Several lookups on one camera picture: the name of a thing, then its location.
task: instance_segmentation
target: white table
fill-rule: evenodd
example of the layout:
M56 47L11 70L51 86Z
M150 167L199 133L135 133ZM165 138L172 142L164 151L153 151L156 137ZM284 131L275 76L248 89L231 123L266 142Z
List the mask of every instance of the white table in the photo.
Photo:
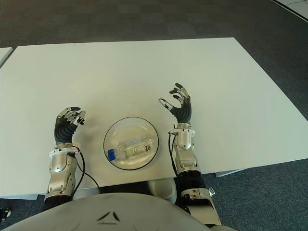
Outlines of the white table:
M24 46L0 74L2 196L46 191L55 117L67 106L87 112L73 141L101 186L173 177L167 139L176 120L158 98L175 103L175 82L192 97L203 173L308 158L308 122L234 38ZM127 116L150 121L160 139L152 162L134 171L103 153L107 130Z
M13 50L12 47L0 48L0 67L2 66L2 63L4 62L4 60L12 52L12 50Z

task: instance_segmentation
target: black cable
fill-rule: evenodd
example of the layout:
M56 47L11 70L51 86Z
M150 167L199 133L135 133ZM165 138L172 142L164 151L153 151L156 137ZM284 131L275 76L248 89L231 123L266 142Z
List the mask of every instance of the black cable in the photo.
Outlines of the black cable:
M78 164L78 167L79 167L80 171L82 171L82 169L81 169L81 167L80 167L78 161L77 161L77 164ZM101 192L101 188L100 188L100 186L98 185L98 183L96 182L96 180L95 180L90 174L88 174L88 173L86 173L86 172L85 172L85 175L87 175L88 177L90 177L90 178L94 181L94 183L96 184L98 190Z
M77 148L78 151L79 151L79 153L80 153L80 156L81 156L81 159L82 159L82 164L83 164L83 170L82 170L81 178L80 178L80 180L79 180L77 186L75 187L75 189L74 189L74 191L73 191L73 193L72 193L72 195L71 195L71 200L73 199L73 197L74 197L74 195L75 195L75 193L76 193L76 191L77 191L79 185L81 184L82 179L83 179L83 176L85 175L85 170L86 170L85 159L83 158L83 154L82 154L81 150L80 150L78 147L76 147L76 146L73 146L73 147Z
M170 148L170 139L171 139L171 133L169 132L168 148L169 148L169 153L170 153L170 157L171 157L172 168L173 168L175 175L178 176L177 168L175 167L175 164L174 164L174 161L173 161L173 156L172 156L175 135L174 135L174 138L173 138L173 141L172 141L172 148Z

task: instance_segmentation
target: floor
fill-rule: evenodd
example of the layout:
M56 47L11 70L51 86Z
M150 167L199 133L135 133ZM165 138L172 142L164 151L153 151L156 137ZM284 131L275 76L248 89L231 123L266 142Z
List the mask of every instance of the floor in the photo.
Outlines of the floor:
M235 37L308 119L308 23L270 0L1 0L0 47L217 37ZM225 225L306 231L307 175L308 160L300 160L204 179ZM110 190L128 188L144 184ZM1 199L13 212L0 229L42 203Z
M277 0L291 10L299 13L308 19L308 1L307 0Z

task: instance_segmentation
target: robot finger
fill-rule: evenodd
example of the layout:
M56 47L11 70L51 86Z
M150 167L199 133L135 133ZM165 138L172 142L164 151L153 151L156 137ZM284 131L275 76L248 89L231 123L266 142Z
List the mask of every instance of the robot finger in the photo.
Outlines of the robot finger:
M164 99L159 99L158 100L166 109L168 109L169 111L172 110L172 108L174 108L175 106L173 106L172 104L170 104L168 101L164 100Z
M180 104L183 104L183 98L182 98L182 96L173 95L173 98L177 99L177 100L180 102Z
M61 111L58 115L58 118L61 118L62 116L65 116L66 113L70 112L70 111L79 111L80 107L67 107L65 108L63 111Z
M79 124L84 124L84 117L86 115L86 112L85 111L81 111L80 113L77 113L74 117L74 120L72 121L72 124L75 124L75 125L79 125Z

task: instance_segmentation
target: small bottle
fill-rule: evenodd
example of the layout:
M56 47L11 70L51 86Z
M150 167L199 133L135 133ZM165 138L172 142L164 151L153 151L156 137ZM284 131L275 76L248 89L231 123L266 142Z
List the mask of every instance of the small bottle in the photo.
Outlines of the small bottle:
M118 148L108 150L108 159L110 161L116 158L125 161L148 154L153 148L153 139L150 134L135 137L133 139L120 142Z

